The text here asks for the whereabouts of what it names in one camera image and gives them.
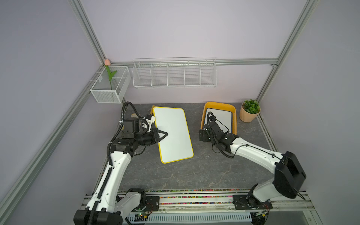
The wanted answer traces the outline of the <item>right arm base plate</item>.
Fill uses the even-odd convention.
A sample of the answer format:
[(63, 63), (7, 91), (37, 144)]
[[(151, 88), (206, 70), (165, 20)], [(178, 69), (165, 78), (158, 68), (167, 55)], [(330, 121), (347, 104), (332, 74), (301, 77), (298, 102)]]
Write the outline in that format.
[(236, 210), (271, 210), (273, 209), (270, 200), (260, 202), (248, 195), (233, 195), (233, 204)]

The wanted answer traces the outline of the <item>yellow plastic storage box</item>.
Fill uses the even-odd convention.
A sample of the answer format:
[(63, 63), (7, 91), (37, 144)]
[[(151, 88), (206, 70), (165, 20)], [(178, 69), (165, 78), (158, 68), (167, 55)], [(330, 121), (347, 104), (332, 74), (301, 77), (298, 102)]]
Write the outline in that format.
[(214, 109), (221, 109), (232, 112), (232, 128), (233, 128), (233, 134), (237, 135), (237, 113), (236, 109), (233, 105), (225, 104), (225, 103), (218, 103), (218, 102), (207, 102), (204, 105), (203, 114), (202, 114), (202, 122), (200, 129), (203, 129), (204, 125), (204, 119), (205, 119), (205, 111), (207, 108), (214, 108)]

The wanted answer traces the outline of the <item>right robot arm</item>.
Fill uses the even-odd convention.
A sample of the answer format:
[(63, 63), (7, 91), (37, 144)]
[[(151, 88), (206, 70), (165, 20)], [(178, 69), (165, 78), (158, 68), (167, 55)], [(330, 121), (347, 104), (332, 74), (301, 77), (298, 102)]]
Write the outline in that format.
[(224, 132), (219, 124), (213, 112), (207, 112), (206, 123), (199, 131), (199, 140), (210, 142), (217, 153), (227, 158), (246, 158), (273, 175), (268, 181), (255, 184), (248, 192), (246, 202), (250, 208), (257, 209), (276, 197), (295, 199), (300, 196), (307, 176), (294, 153), (280, 153), (254, 145), (230, 131)]

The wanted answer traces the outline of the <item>yellow-framed whiteboard back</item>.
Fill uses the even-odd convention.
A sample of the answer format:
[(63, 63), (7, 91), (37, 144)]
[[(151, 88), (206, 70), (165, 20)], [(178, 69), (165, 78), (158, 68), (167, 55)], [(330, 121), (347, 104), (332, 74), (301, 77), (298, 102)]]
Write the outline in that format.
[(194, 156), (185, 111), (182, 108), (153, 108), (155, 126), (167, 133), (158, 143), (160, 160), (163, 164), (190, 159)]

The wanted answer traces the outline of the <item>artificial pink tulip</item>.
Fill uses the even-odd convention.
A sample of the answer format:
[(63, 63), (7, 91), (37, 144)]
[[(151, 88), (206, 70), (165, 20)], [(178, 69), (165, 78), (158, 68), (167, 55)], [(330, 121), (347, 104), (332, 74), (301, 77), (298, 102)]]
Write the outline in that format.
[(109, 59), (104, 59), (104, 65), (105, 65), (106, 71), (107, 71), (107, 73), (108, 73), (108, 80), (109, 80), (109, 83), (110, 83), (110, 88), (111, 88), (111, 90), (113, 90), (113, 87), (112, 87), (112, 78), (116, 75), (117, 70), (112, 71), (112, 70), (110, 69), (111, 62), (110, 62)]

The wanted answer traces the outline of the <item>potted green plant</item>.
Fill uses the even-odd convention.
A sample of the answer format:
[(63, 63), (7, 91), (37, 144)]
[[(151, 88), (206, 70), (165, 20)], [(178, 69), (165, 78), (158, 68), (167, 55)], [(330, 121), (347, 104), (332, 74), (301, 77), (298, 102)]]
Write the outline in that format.
[(246, 123), (252, 122), (260, 113), (259, 103), (254, 99), (246, 100), (242, 103), (240, 109), (240, 120)]

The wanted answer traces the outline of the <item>white mesh corner basket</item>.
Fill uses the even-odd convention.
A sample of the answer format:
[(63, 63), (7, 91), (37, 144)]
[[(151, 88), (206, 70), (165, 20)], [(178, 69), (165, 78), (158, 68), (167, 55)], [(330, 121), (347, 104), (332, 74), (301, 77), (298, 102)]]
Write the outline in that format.
[(101, 104), (121, 104), (131, 81), (127, 66), (105, 66), (91, 87), (95, 100)]

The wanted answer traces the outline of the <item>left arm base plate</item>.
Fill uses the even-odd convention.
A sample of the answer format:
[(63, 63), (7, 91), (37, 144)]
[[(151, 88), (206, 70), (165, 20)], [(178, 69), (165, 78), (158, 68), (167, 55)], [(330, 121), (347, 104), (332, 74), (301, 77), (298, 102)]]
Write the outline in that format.
[(135, 208), (132, 212), (158, 212), (160, 207), (159, 196), (146, 196), (145, 205), (141, 208)]

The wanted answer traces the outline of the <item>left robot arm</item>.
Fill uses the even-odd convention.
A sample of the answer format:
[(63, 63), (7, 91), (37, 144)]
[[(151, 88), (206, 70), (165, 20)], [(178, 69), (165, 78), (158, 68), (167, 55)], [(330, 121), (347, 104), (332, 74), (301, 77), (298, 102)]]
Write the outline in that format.
[(138, 147), (157, 144), (167, 137), (167, 132), (152, 128), (154, 122), (153, 115), (121, 121), (119, 133), (108, 144), (107, 167), (95, 194), (85, 209), (74, 215), (76, 225), (121, 225), (134, 209), (146, 207), (144, 189), (131, 188), (122, 199), (118, 190)]

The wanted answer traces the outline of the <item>blue-framed whiteboard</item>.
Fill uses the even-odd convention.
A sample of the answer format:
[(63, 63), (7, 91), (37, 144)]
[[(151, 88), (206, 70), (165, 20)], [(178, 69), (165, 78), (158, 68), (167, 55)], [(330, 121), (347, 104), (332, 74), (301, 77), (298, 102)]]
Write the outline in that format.
[(205, 119), (203, 125), (207, 124), (207, 114), (208, 112), (212, 112), (216, 117), (217, 124), (225, 133), (226, 131), (233, 132), (233, 114), (230, 111), (221, 110), (221, 109), (214, 109), (214, 108), (207, 108), (205, 111)]

